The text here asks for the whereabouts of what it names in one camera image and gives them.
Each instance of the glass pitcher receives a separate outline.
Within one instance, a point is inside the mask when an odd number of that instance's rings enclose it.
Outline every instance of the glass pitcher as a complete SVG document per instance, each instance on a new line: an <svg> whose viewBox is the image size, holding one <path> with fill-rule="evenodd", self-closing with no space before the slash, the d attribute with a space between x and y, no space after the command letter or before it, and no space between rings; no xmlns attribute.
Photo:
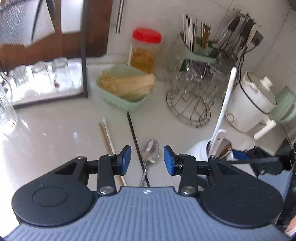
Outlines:
<svg viewBox="0 0 296 241"><path fill-rule="evenodd" d="M12 89L7 76L0 72L0 77L7 85L7 93L0 83L0 132L9 134L17 124L17 114L11 105Z"/></svg>

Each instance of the green basket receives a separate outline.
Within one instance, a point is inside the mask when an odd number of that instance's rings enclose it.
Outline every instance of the green basket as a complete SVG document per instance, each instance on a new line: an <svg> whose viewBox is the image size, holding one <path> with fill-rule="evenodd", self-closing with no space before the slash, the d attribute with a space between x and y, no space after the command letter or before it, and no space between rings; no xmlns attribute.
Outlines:
<svg viewBox="0 0 296 241"><path fill-rule="evenodd" d="M116 78L139 76L139 75L147 74L141 70L138 70L138 69L128 66L126 64L115 65L111 69L108 69L107 71ZM99 91L105 101L107 101L111 105L116 106L117 108L119 108L121 110L124 110L125 112L133 111L140 104L142 104L147 98L147 96L145 96L143 99L141 99L139 101L127 101L125 99L122 99L116 95L109 93L108 91L103 90L98 85L97 85L97 87L99 88Z"/></svg>

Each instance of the metal screw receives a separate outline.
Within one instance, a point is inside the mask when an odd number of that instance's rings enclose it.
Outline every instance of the metal screw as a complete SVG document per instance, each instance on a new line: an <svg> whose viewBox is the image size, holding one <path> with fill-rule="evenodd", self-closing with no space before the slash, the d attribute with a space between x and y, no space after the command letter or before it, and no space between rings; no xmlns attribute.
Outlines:
<svg viewBox="0 0 296 241"><path fill-rule="evenodd" d="M101 187L99 191L100 193L103 193L103 194L110 194L114 191L114 188L110 186L104 186L104 187Z"/></svg>
<svg viewBox="0 0 296 241"><path fill-rule="evenodd" d="M195 193L195 188L192 186L182 187L181 192L184 194L192 194Z"/></svg>

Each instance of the black circular housing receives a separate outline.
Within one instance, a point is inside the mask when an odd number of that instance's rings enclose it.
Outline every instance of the black circular housing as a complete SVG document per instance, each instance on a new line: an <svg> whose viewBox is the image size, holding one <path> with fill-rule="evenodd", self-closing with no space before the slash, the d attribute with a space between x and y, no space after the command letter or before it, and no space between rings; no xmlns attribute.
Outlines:
<svg viewBox="0 0 296 241"><path fill-rule="evenodd" d="M18 220L40 227L65 225L87 213L91 191L71 175L44 175L16 191L12 209Z"/></svg>
<svg viewBox="0 0 296 241"><path fill-rule="evenodd" d="M282 207L280 193L251 177L229 175L202 192L205 211L218 221L238 228L258 228L276 222Z"/></svg>

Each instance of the jar with red lid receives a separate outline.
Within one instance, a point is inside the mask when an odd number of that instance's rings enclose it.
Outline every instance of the jar with red lid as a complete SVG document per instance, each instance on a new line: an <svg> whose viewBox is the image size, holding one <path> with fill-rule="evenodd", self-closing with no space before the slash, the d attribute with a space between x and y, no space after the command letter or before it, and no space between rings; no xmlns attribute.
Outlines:
<svg viewBox="0 0 296 241"><path fill-rule="evenodd" d="M154 59L161 42L161 34L149 28L133 30L128 65L148 74L153 73Z"/></svg>

